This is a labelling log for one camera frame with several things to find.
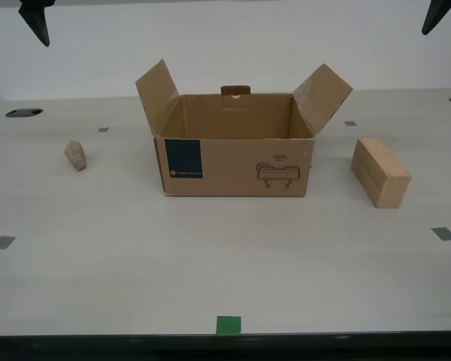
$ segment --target white table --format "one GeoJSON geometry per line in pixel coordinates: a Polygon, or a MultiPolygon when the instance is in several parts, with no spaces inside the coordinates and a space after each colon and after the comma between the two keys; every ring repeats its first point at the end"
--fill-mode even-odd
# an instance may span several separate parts
{"type": "Polygon", "coordinates": [[[213,334],[219,315],[243,333],[451,330],[451,241],[431,231],[451,231],[450,96],[353,92],[297,199],[164,196],[138,99],[5,103],[0,335],[213,334]],[[44,112],[5,117],[25,107],[44,112]],[[413,176],[397,210],[350,169],[369,136],[413,176]]]}

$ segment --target box flap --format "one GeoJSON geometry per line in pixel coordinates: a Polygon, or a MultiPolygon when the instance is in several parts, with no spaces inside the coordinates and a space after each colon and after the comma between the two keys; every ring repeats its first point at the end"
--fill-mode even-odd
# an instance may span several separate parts
{"type": "Polygon", "coordinates": [[[296,90],[299,113],[315,134],[319,133],[351,93],[353,88],[322,64],[296,90]]]}
{"type": "Polygon", "coordinates": [[[164,59],[135,82],[152,134],[157,135],[179,100],[164,59]]]}

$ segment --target cardboard box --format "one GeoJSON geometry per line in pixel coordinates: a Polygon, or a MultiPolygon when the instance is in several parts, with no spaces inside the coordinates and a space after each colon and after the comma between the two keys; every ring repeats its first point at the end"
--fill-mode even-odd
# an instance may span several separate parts
{"type": "Polygon", "coordinates": [[[169,196],[305,196],[316,134],[353,89],[324,64],[293,94],[181,96],[163,60],[136,85],[169,196]]]}

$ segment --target small stone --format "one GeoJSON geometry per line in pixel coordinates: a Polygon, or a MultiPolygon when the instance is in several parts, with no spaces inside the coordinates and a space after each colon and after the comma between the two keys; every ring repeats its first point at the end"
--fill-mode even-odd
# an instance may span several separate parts
{"type": "Polygon", "coordinates": [[[67,147],[65,147],[64,153],[68,160],[70,160],[70,163],[72,163],[78,171],[81,171],[87,167],[85,153],[83,152],[82,145],[78,141],[70,141],[67,144],[67,147]]]}

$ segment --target green tape marker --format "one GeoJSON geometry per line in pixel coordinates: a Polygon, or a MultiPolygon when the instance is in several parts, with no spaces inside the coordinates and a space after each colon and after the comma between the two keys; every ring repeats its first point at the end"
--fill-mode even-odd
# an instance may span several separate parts
{"type": "Polygon", "coordinates": [[[239,335],[241,318],[239,316],[217,316],[217,335],[239,335]]]}

